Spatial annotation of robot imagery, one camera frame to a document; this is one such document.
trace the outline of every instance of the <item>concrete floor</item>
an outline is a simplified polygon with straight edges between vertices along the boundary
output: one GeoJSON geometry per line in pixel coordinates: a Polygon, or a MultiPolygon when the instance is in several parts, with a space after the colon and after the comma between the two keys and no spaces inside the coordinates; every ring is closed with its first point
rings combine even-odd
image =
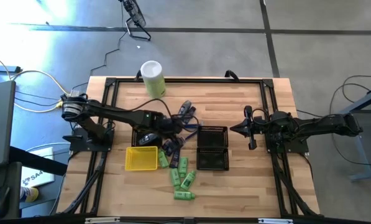
{"type": "MultiPolygon", "coordinates": [[[[87,82],[90,69],[104,63],[104,54],[116,48],[122,35],[122,32],[29,31],[28,27],[7,25],[48,21],[51,25],[121,27],[117,0],[19,2],[0,0],[0,59],[24,69],[51,73],[67,90],[87,82]]],[[[265,2],[272,29],[371,30],[371,0],[265,2]]],[[[139,4],[147,27],[264,28],[259,0],[139,0],[139,4]]],[[[109,55],[108,66],[93,75],[135,75],[144,61],[158,60],[167,76],[221,77],[231,69],[240,77],[273,77],[265,34],[154,32],[151,35],[151,42],[125,36],[121,51],[109,55]]],[[[371,75],[371,35],[273,34],[272,39],[280,76],[290,78],[300,110],[328,114],[333,91],[345,78],[371,75]]],[[[0,81],[3,80],[7,78],[0,74],[0,81]]],[[[61,94],[51,80],[39,74],[26,74],[16,81],[20,91],[52,97],[61,94]]],[[[356,78],[353,82],[371,88],[371,78],[356,78]]],[[[356,86],[347,87],[346,92],[355,100],[365,95],[356,86]]],[[[333,111],[348,104],[338,94],[333,111]]],[[[309,118],[305,114],[299,117],[309,118]]],[[[11,144],[15,147],[27,149],[62,142],[62,136],[69,133],[70,127],[60,118],[59,111],[46,114],[32,114],[18,108],[14,111],[11,144]]],[[[350,141],[341,138],[340,150],[357,161],[350,141]]],[[[371,180],[351,183],[347,177],[363,167],[343,160],[332,146],[330,136],[311,137],[308,144],[321,213],[371,221],[371,180]]],[[[49,206],[28,209],[24,212],[27,216],[43,215],[49,206]]]]}

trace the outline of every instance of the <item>yellow cable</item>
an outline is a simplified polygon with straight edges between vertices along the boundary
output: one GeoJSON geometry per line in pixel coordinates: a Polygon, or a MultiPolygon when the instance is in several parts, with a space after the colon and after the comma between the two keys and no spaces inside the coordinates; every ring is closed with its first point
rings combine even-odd
{"type": "MultiPolygon", "coordinates": [[[[7,69],[7,67],[5,66],[5,64],[0,61],[1,65],[3,65],[4,69],[6,69],[6,73],[7,73],[7,76],[9,77],[10,80],[12,80],[13,78],[17,77],[18,75],[21,75],[23,73],[27,73],[27,72],[39,72],[41,74],[44,74],[48,77],[50,77],[57,85],[58,87],[60,87],[60,89],[62,90],[62,92],[64,92],[66,95],[69,95],[69,93],[67,93],[63,88],[62,86],[56,81],[56,79],[54,77],[52,77],[50,74],[48,73],[45,73],[45,72],[42,72],[42,71],[38,71],[38,70],[27,70],[27,71],[22,71],[20,73],[17,73],[13,76],[10,76],[10,73],[9,73],[9,70],[7,69]]],[[[20,106],[18,105],[17,103],[14,103],[14,105],[16,105],[17,107],[23,109],[23,110],[26,110],[26,111],[30,111],[30,112],[34,112],[34,113],[46,113],[46,112],[50,112],[50,111],[53,111],[55,108],[60,108],[62,106],[62,102],[58,102],[57,105],[55,105],[54,108],[51,108],[51,109],[48,109],[48,110],[43,110],[43,111],[36,111],[36,110],[31,110],[31,109],[28,109],[28,108],[25,108],[23,106],[20,106]]]]}

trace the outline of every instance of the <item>wooden table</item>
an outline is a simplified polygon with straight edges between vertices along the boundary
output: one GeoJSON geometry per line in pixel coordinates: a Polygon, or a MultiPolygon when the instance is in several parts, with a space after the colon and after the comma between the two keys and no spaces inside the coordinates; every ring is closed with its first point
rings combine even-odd
{"type": "MultiPolygon", "coordinates": [[[[87,89],[89,98],[101,101],[106,78],[90,78],[87,89]]],[[[274,78],[273,82],[279,110],[296,116],[289,79],[274,78]]],[[[116,106],[134,108],[149,99],[143,83],[121,83],[116,106]]],[[[244,119],[245,105],[251,105],[253,109],[262,107],[260,88],[245,83],[167,83],[167,92],[162,100],[172,113],[176,113],[185,100],[192,101],[196,107],[195,116],[204,125],[213,126],[231,127],[240,123],[244,119]]],[[[158,101],[151,102],[142,109],[167,114],[158,101]]],[[[196,199],[180,201],[173,199],[168,169],[158,168],[144,172],[124,170],[126,147],[131,146],[131,130],[128,124],[116,122],[114,145],[108,155],[104,173],[99,216],[280,216],[272,162],[262,135],[255,136],[258,148],[250,151],[247,147],[248,138],[229,131],[229,171],[197,171],[196,180],[190,188],[196,199]]],[[[180,135],[185,137],[188,134],[183,131],[180,135]]],[[[84,186],[90,155],[90,152],[81,152],[69,162],[57,211],[66,209],[84,186]]],[[[181,156],[189,158],[188,171],[196,170],[196,137],[184,145],[181,156]]],[[[289,154],[288,159],[295,189],[311,209],[318,213],[314,184],[307,162],[297,154],[289,154]]],[[[286,190],[283,193],[286,207],[290,211],[286,190]]],[[[91,207],[93,198],[94,187],[91,189],[88,208],[91,207]]]]}

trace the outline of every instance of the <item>black tray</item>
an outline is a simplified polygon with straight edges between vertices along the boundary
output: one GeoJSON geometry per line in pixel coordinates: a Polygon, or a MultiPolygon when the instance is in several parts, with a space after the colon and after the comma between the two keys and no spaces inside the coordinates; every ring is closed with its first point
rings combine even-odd
{"type": "MultiPolygon", "coordinates": [[[[148,131],[139,131],[139,130],[133,129],[132,136],[131,136],[131,146],[132,147],[140,146],[140,144],[138,143],[140,139],[142,139],[145,135],[150,134],[150,133],[151,132],[148,132],[148,131]]],[[[161,137],[157,137],[151,143],[145,144],[143,146],[157,146],[159,149],[162,147],[162,141],[163,140],[161,137]]]]}
{"type": "Polygon", "coordinates": [[[228,149],[198,148],[196,169],[229,170],[228,149]]]}
{"type": "Polygon", "coordinates": [[[198,147],[201,148],[228,148],[228,127],[199,126],[198,147]]]}

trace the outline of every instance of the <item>yellow plastic bin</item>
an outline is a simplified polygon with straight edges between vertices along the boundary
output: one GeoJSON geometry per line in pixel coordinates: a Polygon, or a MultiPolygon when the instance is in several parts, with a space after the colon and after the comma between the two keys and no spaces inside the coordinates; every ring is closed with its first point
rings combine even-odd
{"type": "Polygon", "coordinates": [[[131,171],[158,169],[158,147],[127,147],[124,169],[131,171]]]}

